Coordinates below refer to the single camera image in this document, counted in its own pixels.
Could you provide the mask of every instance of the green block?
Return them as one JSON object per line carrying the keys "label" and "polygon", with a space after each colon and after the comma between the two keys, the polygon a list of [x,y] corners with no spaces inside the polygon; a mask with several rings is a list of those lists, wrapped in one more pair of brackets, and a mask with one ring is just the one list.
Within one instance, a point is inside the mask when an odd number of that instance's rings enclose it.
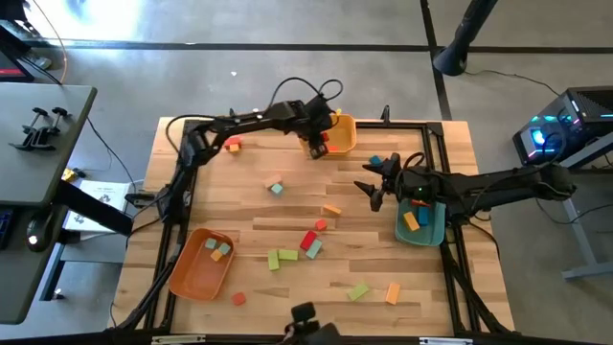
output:
{"label": "green block", "polygon": [[298,260],[298,250],[279,249],[279,260]]}
{"label": "green block", "polygon": [[277,249],[268,251],[268,269],[279,269],[279,252],[277,251]]}
{"label": "green block", "polygon": [[313,244],[310,246],[306,255],[310,257],[310,259],[315,259],[315,255],[319,252],[319,249],[322,247],[322,242],[319,240],[313,241]]}
{"label": "green block", "polygon": [[362,297],[362,295],[366,292],[368,292],[368,287],[366,286],[366,284],[360,283],[347,294],[349,295],[349,298],[355,302],[356,299]]}
{"label": "green block", "polygon": [[222,243],[219,246],[219,251],[221,252],[221,254],[226,255],[230,252],[230,245],[228,245],[228,243]]}
{"label": "green block", "polygon": [[204,243],[204,246],[209,249],[215,249],[216,245],[217,245],[217,241],[213,238],[207,239],[207,241]]}

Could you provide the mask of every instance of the teal tray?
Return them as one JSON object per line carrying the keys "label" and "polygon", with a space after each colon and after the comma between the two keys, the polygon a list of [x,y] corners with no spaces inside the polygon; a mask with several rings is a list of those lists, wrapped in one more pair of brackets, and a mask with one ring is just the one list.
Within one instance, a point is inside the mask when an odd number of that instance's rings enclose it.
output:
{"label": "teal tray", "polygon": [[441,244],[444,237],[444,211],[446,205],[435,203],[434,207],[429,209],[428,225],[420,226],[417,231],[411,231],[404,224],[403,215],[407,212],[412,212],[417,218],[418,206],[413,206],[410,200],[404,199],[398,205],[396,215],[396,239],[403,243],[411,243],[416,245],[431,245],[436,246]]}

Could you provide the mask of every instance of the black stand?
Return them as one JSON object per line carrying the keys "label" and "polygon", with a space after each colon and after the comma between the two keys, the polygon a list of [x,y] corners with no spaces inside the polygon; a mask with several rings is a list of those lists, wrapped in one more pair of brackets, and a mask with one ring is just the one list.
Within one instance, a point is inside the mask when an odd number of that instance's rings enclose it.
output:
{"label": "black stand", "polygon": [[123,212],[98,201],[70,183],[60,180],[54,203],[65,205],[78,214],[92,219],[116,233],[129,236],[132,232],[132,218]]}
{"label": "black stand", "polygon": [[456,36],[432,62],[434,68],[448,76],[459,76],[466,70],[470,43],[477,37],[498,0],[472,0],[456,30]]}

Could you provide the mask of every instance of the wooden block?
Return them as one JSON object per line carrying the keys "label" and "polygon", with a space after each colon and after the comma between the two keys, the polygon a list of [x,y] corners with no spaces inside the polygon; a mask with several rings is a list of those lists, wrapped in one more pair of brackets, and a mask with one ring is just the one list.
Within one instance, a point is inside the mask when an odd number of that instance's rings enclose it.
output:
{"label": "wooden block", "polygon": [[221,259],[222,256],[223,254],[221,254],[219,249],[216,249],[213,251],[213,253],[211,253],[211,258],[215,261],[219,261],[219,259]]}
{"label": "wooden block", "polygon": [[238,144],[232,144],[230,148],[228,148],[228,151],[230,151],[230,153],[237,153],[240,151],[240,146]]}
{"label": "wooden block", "polygon": [[238,145],[238,148],[240,149],[241,145],[242,145],[242,139],[239,136],[233,136],[228,138],[224,143],[223,143],[223,147],[226,149],[230,149],[230,147],[232,145]]}
{"label": "wooden block", "polygon": [[328,205],[328,204],[322,207],[322,214],[324,214],[324,212],[329,212],[329,213],[335,214],[336,216],[341,215],[341,209],[339,209],[338,207],[332,206],[332,205]]}
{"label": "wooden block", "polygon": [[300,243],[300,247],[303,248],[304,250],[308,250],[316,238],[317,238],[317,234],[312,230],[308,230],[305,237],[303,238],[302,243]]}
{"label": "wooden block", "polygon": [[298,260],[298,250],[279,249],[279,260]]}
{"label": "wooden block", "polygon": [[371,162],[371,164],[379,164],[381,163],[381,158],[379,158],[378,156],[372,156],[369,161]]}
{"label": "wooden block", "polygon": [[220,251],[220,252],[221,252],[221,254],[223,254],[223,255],[228,254],[228,253],[230,252],[230,249],[231,249],[231,247],[230,247],[230,245],[228,245],[228,243],[222,243],[222,244],[219,246],[219,251]]}
{"label": "wooden block", "polygon": [[281,184],[281,182],[283,182],[281,180],[281,176],[279,174],[276,174],[264,180],[264,187],[266,187],[266,189],[270,189],[272,186],[276,184]]}
{"label": "wooden block", "polygon": [[245,297],[245,294],[242,292],[235,293],[234,295],[232,295],[232,303],[234,303],[235,306],[240,306],[241,304],[244,304],[246,301],[247,301],[247,298]]}
{"label": "wooden block", "polygon": [[407,212],[404,214],[404,224],[406,224],[406,227],[408,227],[411,231],[417,231],[420,229],[420,225],[418,224],[418,221],[415,219],[415,216],[413,216],[412,212]]}
{"label": "wooden block", "polygon": [[430,209],[424,206],[418,208],[418,224],[420,226],[428,225],[428,219],[430,218]]}
{"label": "wooden block", "polygon": [[317,221],[315,221],[315,230],[317,231],[324,231],[328,228],[328,224],[326,223],[325,219],[319,219]]}
{"label": "wooden block", "polygon": [[268,250],[268,269],[279,269],[279,252],[277,249]]}
{"label": "wooden block", "polygon": [[352,301],[360,298],[364,293],[368,292],[368,287],[364,283],[358,284],[353,290],[349,291],[347,294]]}
{"label": "wooden block", "polygon": [[398,301],[398,295],[400,294],[400,284],[391,283],[387,288],[387,295],[385,296],[385,302],[396,305]]}
{"label": "wooden block", "polygon": [[275,196],[280,196],[281,192],[284,190],[284,187],[282,185],[280,185],[279,183],[275,183],[274,185],[272,185],[272,187],[270,188],[270,192],[274,193]]}
{"label": "wooden block", "polygon": [[216,245],[217,245],[217,241],[213,238],[207,239],[207,241],[204,242],[204,246],[209,249],[215,249]]}
{"label": "wooden block", "polygon": [[322,247],[322,242],[321,241],[319,241],[319,240],[313,241],[313,244],[310,246],[310,248],[306,252],[306,255],[310,259],[315,259],[315,256],[317,255],[317,253],[319,252],[319,249],[321,247]]}
{"label": "wooden block", "polygon": [[414,199],[411,199],[411,205],[413,205],[413,206],[430,207],[430,204],[427,204],[427,203],[425,203],[425,202],[423,202],[421,200],[414,200]]}

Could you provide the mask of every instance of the concrete floor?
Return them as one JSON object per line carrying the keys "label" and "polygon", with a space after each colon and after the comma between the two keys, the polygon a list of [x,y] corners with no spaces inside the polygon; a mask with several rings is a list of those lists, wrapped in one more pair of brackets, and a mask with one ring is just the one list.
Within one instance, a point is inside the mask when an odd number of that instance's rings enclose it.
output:
{"label": "concrete floor", "polygon": [[[451,39],[468,0],[429,0],[439,44]],[[424,45],[419,0],[49,0],[43,4],[62,37],[138,42],[252,42]],[[500,0],[476,45],[612,47],[613,3],[607,0]],[[36,11],[31,21],[53,37]],[[581,25],[567,25],[580,17]],[[57,50],[43,50],[59,60]],[[495,69],[549,83],[555,90],[613,84],[610,55],[472,54],[468,70]],[[345,92],[333,106],[377,118],[389,104],[394,119],[441,118],[427,53],[222,52],[71,49],[67,83],[99,89],[91,119],[135,179],[144,177],[160,116],[223,114],[262,108],[279,80],[301,76],[319,83],[338,78]],[[482,172],[519,164],[511,136],[554,95],[525,80],[496,75],[444,79],[454,120],[468,121]],[[282,98],[310,96],[300,84]],[[126,181],[87,128],[71,165],[94,179]],[[579,209],[610,202],[602,178],[581,178]],[[564,219],[561,206],[545,203]],[[550,223],[528,200],[492,212],[516,329],[524,334],[613,342],[613,276],[573,283],[560,270],[582,265],[567,226]],[[585,218],[601,260],[613,258],[611,212]],[[94,332],[103,329],[119,268],[68,264],[59,285],[68,299],[34,303],[19,326],[0,326],[0,338]]]}

